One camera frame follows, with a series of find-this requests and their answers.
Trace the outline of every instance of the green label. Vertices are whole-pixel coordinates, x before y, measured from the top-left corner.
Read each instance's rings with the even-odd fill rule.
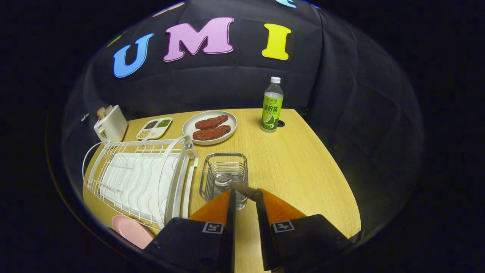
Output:
[[[270,98],[264,96],[263,115],[261,117],[261,126],[264,129],[276,130],[282,104],[283,98]]]

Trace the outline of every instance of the white toaster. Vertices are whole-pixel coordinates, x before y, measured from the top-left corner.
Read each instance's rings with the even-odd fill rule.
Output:
[[[96,121],[94,131],[102,142],[121,142],[125,136],[128,122],[118,105],[103,119]]]

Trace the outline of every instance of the pink letter m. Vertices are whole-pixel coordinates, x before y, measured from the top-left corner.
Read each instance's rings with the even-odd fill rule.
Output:
[[[207,46],[202,50],[207,54],[220,54],[231,52],[234,47],[229,44],[229,24],[234,22],[230,17],[211,19],[197,32],[190,24],[184,23],[167,29],[170,34],[168,41],[168,53],[163,58],[165,62],[171,62],[182,58],[185,52],[180,50],[180,43],[195,55],[202,43],[207,38]]]

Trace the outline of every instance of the wire rack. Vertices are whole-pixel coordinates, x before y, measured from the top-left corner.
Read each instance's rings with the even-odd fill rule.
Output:
[[[192,166],[189,166],[190,159],[194,159]],[[143,225],[161,230],[170,219],[180,217],[181,207],[182,217],[187,217],[192,174],[197,164],[198,155],[188,136],[108,142],[85,183],[111,208]]]
[[[212,153],[206,157],[202,177],[200,179],[199,194],[204,200],[210,201],[215,197],[215,179],[222,175],[239,177],[248,186],[247,159],[239,153]],[[246,206],[247,197],[236,191],[236,208]]]

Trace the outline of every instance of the light wood tabletop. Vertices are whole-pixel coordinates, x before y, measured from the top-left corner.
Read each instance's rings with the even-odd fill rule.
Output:
[[[261,113],[257,109],[225,109],[238,120],[234,134],[219,144],[195,145],[199,155],[194,170],[189,198],[189,215],[206,204],[199,195],[203,163],[211,153],[242,153],[247,158],[252,188],[263,188],[285,200],[306,215],[322,214],[347,238],[360,231],[360,215],[354,195],[342,172],[323,143],[303,118],[293,109],[282,109],[280,119],[285,122],[275,133],[263,132]],[[171,117],[172,124],[160,139],[176,139],[190,117],[203,111],[176,113],[128,122],[123,141],[137,141],[136,134],[151,119]],[[85,177],[89,176],[95,152]],[[83,185],[86,206],[104,225],[111,227],[113,216],[120,214],[107,206]],[[248,200],[236,211],[235,272],[263,272],[256,203]]]

